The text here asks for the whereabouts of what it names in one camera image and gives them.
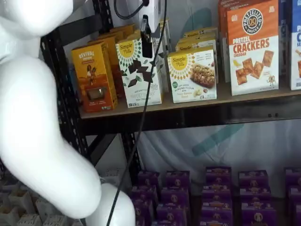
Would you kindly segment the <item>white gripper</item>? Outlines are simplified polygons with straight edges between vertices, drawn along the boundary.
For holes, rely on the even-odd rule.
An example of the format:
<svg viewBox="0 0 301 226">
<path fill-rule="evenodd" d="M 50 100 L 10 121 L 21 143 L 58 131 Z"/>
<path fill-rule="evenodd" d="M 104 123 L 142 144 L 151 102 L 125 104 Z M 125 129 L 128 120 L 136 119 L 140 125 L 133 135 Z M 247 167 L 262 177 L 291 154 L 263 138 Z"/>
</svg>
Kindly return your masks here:
<svg viewBox="0 0 301 226">
<path fill-rule="evenodd" d="M 152 37 L 164 14 L 164 0 L 149 0 L 147 15 L 143 15 L 141 25 L 142 53 L 145 58 L 152 58 Z"/>
</svg>

